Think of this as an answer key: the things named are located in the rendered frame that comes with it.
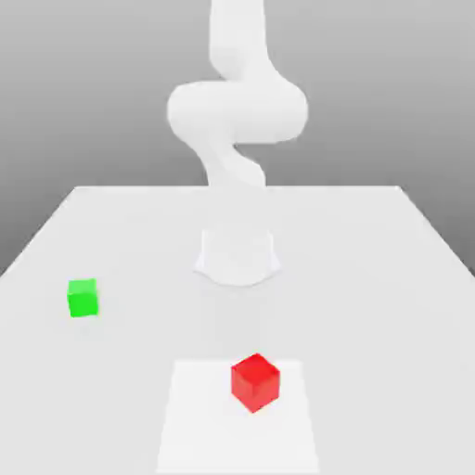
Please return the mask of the small red cube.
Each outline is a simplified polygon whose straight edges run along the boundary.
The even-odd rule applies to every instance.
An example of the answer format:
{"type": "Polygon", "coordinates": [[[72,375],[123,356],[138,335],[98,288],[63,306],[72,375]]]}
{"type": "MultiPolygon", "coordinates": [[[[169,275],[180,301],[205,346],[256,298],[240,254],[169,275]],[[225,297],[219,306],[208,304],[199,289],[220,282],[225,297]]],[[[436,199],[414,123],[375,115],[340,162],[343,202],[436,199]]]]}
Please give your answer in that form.
{"type": "Polygon", "coordinates": [[[280,376],[275,365],[255,353],[231,366],[231,393],[255,413],[279,397],[280,376]]]}

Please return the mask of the small green cube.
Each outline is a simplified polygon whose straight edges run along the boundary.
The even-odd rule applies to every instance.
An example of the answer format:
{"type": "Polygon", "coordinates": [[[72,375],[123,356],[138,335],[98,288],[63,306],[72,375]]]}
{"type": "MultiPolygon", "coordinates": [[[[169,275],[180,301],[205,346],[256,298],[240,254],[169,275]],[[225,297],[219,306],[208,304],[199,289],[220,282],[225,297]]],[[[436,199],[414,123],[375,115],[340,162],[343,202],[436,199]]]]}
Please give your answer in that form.
{"type": "Polygon", "coordinates": [[[99,300],[96,279],[70,280],[67,290],[67,300],[71,317],[98,315],[99,300]]]}

